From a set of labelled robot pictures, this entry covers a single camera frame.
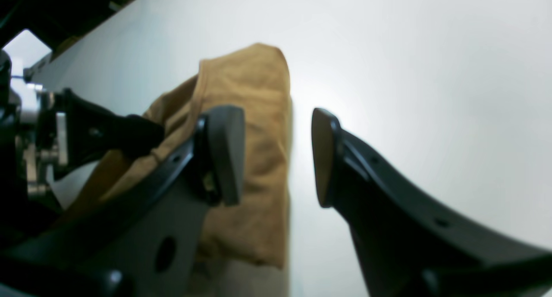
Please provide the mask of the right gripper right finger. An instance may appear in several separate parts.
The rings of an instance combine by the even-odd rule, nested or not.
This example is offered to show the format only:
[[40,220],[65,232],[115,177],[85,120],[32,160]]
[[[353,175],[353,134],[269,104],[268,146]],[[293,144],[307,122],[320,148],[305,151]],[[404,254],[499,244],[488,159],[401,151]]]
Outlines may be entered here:
[[347,222],[371,297],[542,297],[550,250],[509,238],[424,193],[315,108],[316,193]]

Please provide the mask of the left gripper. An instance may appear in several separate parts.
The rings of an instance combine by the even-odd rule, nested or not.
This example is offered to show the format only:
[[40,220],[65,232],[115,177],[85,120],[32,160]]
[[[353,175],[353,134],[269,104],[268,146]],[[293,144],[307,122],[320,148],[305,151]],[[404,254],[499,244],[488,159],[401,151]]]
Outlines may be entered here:
[[[63,101],[63,110],[56,103]],[[48,181],[49,168],[61,177],[109,150],[130,158],[149,154],[164,139],[164,128],[142,116],[119,116],[65,88],[62,97],[42,84],[28,82],[20,59],[1,51],[1,128],[14,147],[16,176],[24,193],[42,203],[57,201]]]

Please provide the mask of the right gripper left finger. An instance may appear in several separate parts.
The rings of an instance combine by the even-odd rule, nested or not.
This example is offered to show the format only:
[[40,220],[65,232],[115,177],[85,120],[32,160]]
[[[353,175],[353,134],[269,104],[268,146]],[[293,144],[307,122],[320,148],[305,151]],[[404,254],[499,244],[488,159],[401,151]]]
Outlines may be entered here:
[[1,254],[3,297],[181,297],[207,211],[239,204],[245,113],[220,105],[152,173]]

